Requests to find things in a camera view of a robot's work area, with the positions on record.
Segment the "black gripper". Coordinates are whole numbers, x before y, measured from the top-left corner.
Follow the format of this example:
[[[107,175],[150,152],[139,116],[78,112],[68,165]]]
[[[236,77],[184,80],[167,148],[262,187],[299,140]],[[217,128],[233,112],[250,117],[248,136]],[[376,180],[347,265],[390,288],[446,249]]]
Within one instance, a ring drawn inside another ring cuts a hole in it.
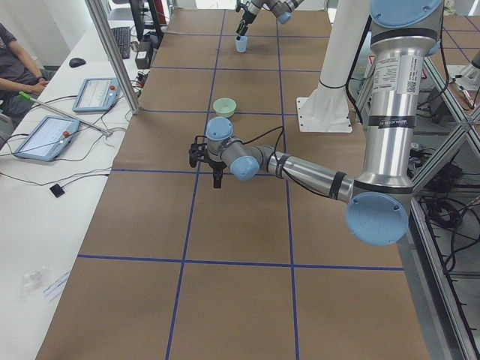
[[[208,159],[206,160],[206,162],[213,170],[213,174],[212,174],[213,187],[214,188],[221,188],[223,171],[227,167],[227,165],[223,161],[213,160],[209,156],[208,156]]]
[[[248,26],[256,19],[257,14],[261,10],[261,4],[259,2],[240,2],[239,9],[244,11],[241,22],[238,24],[238,28],[236,29],[236,36],[241,38],[242,36],[246,35]]]

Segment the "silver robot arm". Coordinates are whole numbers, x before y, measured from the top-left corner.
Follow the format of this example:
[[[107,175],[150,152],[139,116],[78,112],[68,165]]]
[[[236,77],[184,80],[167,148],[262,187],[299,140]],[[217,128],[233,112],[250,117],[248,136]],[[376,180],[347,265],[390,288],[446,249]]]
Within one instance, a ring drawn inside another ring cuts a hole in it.
[[[190,151],[191,161],[204,161],[213,169],[216,188],[224,169],[241,181],[263,170],[345,202],[349,231],[365,243],[386,246],[404,236],[413,193],[407,167],[422,68],[440,41],[443,3],[372,1],[370,15],[376,63],[361,174],[351,178],[271,146],[246,145],[234,135],[230,120],[216,117],[207,124],[205,144]]]
[[[280,24],[287,23],[291,17],[292,12],[303,2],[303,0],[251,0],[251,1],[237,1],[235,5],[235,11],[238,13],[243,10],[244,13],[241,17],[238,28],[236,29],[236,39],[239,40],[242,36],[245,36],[248,26],[254,22],[258,13],[266,7],[267,11],[274,14],[276,20]]]

